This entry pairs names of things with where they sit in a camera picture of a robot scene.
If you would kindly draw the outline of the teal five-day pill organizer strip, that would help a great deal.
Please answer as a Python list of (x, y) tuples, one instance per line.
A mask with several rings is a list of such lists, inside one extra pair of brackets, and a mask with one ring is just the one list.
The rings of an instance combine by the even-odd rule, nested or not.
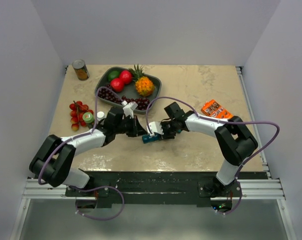
[(153, 143), (156, 141), (159, 141), (161, 137), (158, 134), (155, 134), (154, 136), (150, 136), (148, 134), (142, 136), (142, 141), (144, 144)]

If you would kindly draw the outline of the green pill bottle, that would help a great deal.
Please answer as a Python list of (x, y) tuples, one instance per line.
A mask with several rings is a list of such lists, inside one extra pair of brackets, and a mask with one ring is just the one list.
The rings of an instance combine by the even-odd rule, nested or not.
[(82, 119), (86, 123), (89, 129), (92, 129), (94, 127), (95, 119), (94, 119), (94, 115), (91, 112), (85, 112), (82, 115)]

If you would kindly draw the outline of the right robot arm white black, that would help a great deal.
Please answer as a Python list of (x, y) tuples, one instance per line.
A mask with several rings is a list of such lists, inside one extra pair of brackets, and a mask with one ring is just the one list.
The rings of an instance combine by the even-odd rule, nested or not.
[(205, 184), (203, 189), (211, 197), (225, 196), (231, 191), (231, 185), (244, 160), (258, 147), (253, 134), (238, 116), (223, 122), (217, 122), (216, 118), (206, 120), (194, 111), (184, 112), (176, 102), (164, 110), (169, 117), (168, 121), (161, 123), (164, 139), (173, 139), (181, 131), (197, 132), (216, 138), (224, 162), (212, 181)]

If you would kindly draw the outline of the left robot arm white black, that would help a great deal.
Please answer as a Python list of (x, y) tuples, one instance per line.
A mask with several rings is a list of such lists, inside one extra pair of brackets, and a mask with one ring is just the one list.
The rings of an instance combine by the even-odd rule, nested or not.
[(29, 165), (38, 176), (40, 185), (76, 187), (83, 196), (94, 192), (91, 177), (80, 169), (71, 167), (75, 156), (101, 148), (115, 140), (116, 135), (135, 138), (147, 134), (136, 115), (125, 115), (122, 108), (112, 107), (106, 117), (88, 131), (69, 137), (49, 135)]

